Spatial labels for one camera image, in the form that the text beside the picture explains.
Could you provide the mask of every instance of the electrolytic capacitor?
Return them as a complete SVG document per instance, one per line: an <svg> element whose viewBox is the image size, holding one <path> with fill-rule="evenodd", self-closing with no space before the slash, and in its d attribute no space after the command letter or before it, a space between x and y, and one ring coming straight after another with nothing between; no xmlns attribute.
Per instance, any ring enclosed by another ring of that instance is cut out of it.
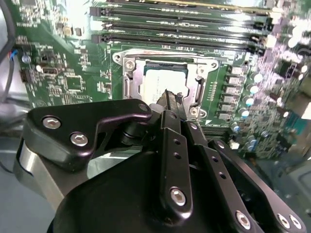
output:
<svg viewBox="0 0 311 233"><path fill-rule="evenodd" d="M284 109L284 108L277 107L276 110L277 110L278 113L280 113L280 115L281 115L283 118L286 118L286 117L289 115L289 111L287 111L287 110Z"/></svg>
<svg viewBox="0 0 311 233"><path fill-rule="evenodd" d="M251 74L251 79L254 80L255 83L260 83L263 80L263 76L258 72L253 72Z"/></svg>
<svg viewBox="0 0 311 233"><path fill-rule="evenodd" d="M305 64L297 64L296 69L304 74L308 71L308 66Z"/></svg>
<svg viewBox="0 0 311 233"><path fill-rule="evenodd" d="M247 89L249 90L249 92L253 95L259 92L259 87L257 87L254 84L250 84L247 86Z"/></svg>
<svg viewBox="0 0 311 233"><path fill-rule="evenodd" d="M253 104L254 104L254 99L253 98L251 98L250 96L245 96L245 97L243 97L243 102L248 106L248 107L250 107L250 106L252 106Z"/></svg>
<svg viewBox="0 0 311 233"><path fill-rule="evenodd" d="M246 108L241 108L239 110L239 113L241 114L242 117L246 118L249 116L249 111Z"/></svg>
<svg viewBox="0 0 311 233"><path fill-rule="evenodd" d="M274 101L276 101L277 103L281 103L282 102L282 98L280 96L278 96L277 94L275 94L275 93L270 93L269 97L271 99L273 99Z"/></svg>
<svg viewBox="0 0 311 233"><path fill-rule="evenodd" d="M257 143L257 140L256 140L255 136L253 136L253 135L250 135L250 136L247 138L247 140L248 140L248 143L249 143L251 146L254 146L254 145L256 145L256 143Z"/></svg>
<svg viewBox="0 0 311 233"><path fill-rule="evenodd" d="M303 74L302 74L300 71L295 70L295 71L293 72L293 77L294 77L295 79L298 79L298 80L300 81L300 80L303 79Z"/></svg>
<svg viewBox="0 0 311 233"><path fill-rule="evenodd" d="M231 129L233 132L238 132L240 131L240 127L238 126L237 122L234 122L232 125L231 125Z"/></svg>

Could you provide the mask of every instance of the green circuit board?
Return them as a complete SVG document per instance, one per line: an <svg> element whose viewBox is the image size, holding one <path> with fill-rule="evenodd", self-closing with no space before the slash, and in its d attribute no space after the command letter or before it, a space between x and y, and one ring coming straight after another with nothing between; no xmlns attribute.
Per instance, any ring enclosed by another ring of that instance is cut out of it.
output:
<svg viewBox="0 0 311 233"><path fill-rule="evenodd" d="M116 62L116 53L140 49L184 57L191 54L215 59L218 66L201 85L199 111L203 114L191 116L195 110L191 108L190 117L206 134L217 134L237 123L241 154L278 155L277 137L288 119L280 115L269 93L277 93L285 103L299 90L300 80L283 78L277 71L280 61L288 57L296 63L306 62L288 48L287 41L293 36L293 15L300 12L308 20L307 1L7 2L17 26L21 78L33 107L123 99L124 66ZM184 57L170 62L185 63ZM252 75L259 71L262 80L255 83ZM253 85L259 92L251 91ZM223 98L228 96L233 98L224 104ZM255 104L245 104L245 97ZM249 144L250 137L255 144Z"/></svg>

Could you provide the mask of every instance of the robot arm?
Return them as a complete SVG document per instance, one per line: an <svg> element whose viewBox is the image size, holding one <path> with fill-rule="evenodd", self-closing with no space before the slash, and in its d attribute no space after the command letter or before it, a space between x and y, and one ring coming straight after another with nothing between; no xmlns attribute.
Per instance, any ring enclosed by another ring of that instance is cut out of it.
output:
<svg viewBox="0 0 311 233"><path fill-rule="evenodd" d="M91 159L133 145L141 152L87 178ZM187 121L169 91L151 108L119 100L32 110L15 173L55 208L54 233L306 233L229 146Z"/></svg>

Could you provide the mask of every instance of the cable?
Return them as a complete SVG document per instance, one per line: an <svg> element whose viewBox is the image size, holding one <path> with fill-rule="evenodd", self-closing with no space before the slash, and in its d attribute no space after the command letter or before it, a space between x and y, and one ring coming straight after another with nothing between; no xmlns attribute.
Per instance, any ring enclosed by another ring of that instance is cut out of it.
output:
<svg viewBox="0 0 311 233"><path fill-rule="evenodd" d="M0 167L7 173L13 174L12 171L6 168L6 166L0 161Z"/></svg>
<svg viewBox="0 0 311 233"><path fill-rule="evenodd" d="M3 95L0 97L0 103L4 103L6 98L9 95L9 90L12 84L12 80L13 80L13 72L14 72L14 60L13 57L11 59L11 56L13 55L13 53L10 55L10 66L9 66L9 76L8 79L6 81L6 85L3 91Z"/></svg>
<svg viewBox="0 0 311 233"><path fill-rule="evenodd" d="M0 51L0 63L2 63L6 55L11 51L12 47L15 44L16 28L12 14L4 0L0 0L0 8L2 10L6 22L6 29L8 32L8 40Z"/></svg>

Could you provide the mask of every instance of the gray surface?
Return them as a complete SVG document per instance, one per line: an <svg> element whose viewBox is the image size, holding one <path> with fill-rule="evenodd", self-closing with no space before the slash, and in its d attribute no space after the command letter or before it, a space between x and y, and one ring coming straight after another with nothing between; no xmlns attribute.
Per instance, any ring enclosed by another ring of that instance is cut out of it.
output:
<svg viewBox="0 0 311 233"><path fill-rule="evenodd" d="M13 167L15 150L19 140L0 138L0 159L9 168ZM44 233L54 211L45 199L22 186L17 179L0 169L0 232Z"/></svg>

